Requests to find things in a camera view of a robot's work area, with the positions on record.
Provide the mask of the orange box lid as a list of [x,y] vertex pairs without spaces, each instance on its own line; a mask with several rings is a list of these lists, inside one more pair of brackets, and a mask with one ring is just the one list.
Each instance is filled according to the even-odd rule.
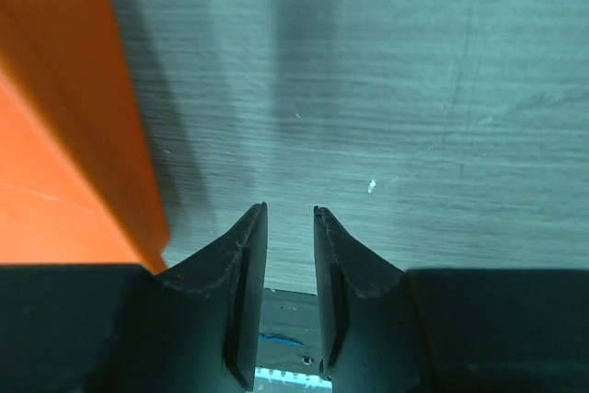
[[166,268],[111,0],[1,0],[1,261]]

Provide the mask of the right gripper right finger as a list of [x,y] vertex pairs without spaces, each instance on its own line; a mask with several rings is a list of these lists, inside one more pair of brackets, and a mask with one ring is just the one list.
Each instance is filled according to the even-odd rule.
[[336,392],[584,392],[588,274],[403,271],[314,211],[323,359]]

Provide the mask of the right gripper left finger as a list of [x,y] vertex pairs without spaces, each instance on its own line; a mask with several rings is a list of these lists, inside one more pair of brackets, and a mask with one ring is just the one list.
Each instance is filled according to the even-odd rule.
[[5,392],[248,392],[268,208],[153,274],[138,264],[5,265]]

